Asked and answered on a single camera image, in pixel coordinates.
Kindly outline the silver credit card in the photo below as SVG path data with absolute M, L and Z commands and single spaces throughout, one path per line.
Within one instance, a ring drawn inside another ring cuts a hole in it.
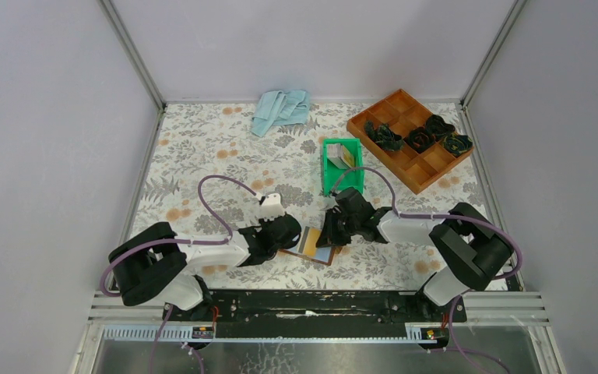
M 355 156 L 342 143 L 327 144 L 326 156 L 338 169 L 348 170 L 356 166 Z

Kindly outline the brown leather card holder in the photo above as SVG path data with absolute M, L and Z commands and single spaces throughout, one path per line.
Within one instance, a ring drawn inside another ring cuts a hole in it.
M 330 266 L 336 255 L 335 247 L 318 247 L 317 241 L 321 234 L 318 228 L 304 227 L 298 235 L 297 244 L 290 249 L 281 249 L 280 252 L 298 258 Z

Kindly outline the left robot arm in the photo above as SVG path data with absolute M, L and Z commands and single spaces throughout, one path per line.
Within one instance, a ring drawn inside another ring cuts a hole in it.
M 300 240 L 301 226 L 289 214 L 240 228 L 230 236 L 179 235 L 167 222 L 158 222 L 121 244 L 108 255 L 101 280 L 113 276 L 126 306 L 157 300 L 179 308 L 188 318 L 200 320 L 210 310 L 209 289 L 196 271 L 206 266 L 257 266 L 273 259 L 279 250 Z

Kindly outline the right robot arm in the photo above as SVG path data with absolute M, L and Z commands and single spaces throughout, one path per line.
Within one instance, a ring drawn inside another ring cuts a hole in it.
M 354 188 L 335 195 L 325 213 L 316 247 L 349 245 L 352 237 L 389 244 L 430 245 L 445 261 L 419 290 L 415 303 L 422 319 L 434 321 L 446 304 L 465 291 L 483 291 L 515 252 L 503 232 L 468 203 L 457 203 L 447 213 L 400 213 L 391 206 L 373 207 Z

